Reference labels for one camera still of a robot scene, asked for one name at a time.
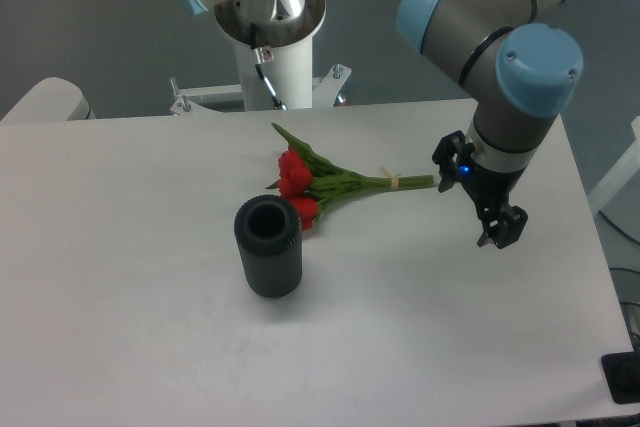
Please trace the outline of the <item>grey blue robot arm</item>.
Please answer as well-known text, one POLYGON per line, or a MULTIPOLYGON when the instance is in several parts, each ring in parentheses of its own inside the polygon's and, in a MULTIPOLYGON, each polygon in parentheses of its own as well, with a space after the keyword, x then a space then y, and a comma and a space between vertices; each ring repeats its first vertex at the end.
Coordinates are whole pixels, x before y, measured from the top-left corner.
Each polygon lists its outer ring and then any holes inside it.
MULTIPOLYGON (((312 42, 325 0, 179 0, 213 12, 234 45, 247 110, 332 106, 338 91, 315 82, 312 42)), ((538 22, 567 0, 401 0, 403 38, 477 102, 466 131, 435 149, 439 190, 460 185, 482 224, 481 244, 515 243, 526 212, 509 202, 556 117, 571 102, 582 52, 566 32, 538 22)))

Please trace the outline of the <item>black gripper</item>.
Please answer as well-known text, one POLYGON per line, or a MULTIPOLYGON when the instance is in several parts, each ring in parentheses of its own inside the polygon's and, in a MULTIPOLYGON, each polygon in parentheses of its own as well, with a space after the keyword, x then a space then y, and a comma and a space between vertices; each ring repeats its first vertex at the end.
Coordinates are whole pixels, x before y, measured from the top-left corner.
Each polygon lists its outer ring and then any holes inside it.
POLYGON ((528 221, 528 214, 521 207, 501 205, 508 201, 509 193, 524 170, 496 172, 487 169, 472 159, 474 152, 474 144, 460 130, 441 138, 432 155, 440 175, 438 191, 443 193, 460 183, 476 210, 481 212, 479 219, 483 232, 477 246, 492 244, 504 249, 519 240, 528 221))

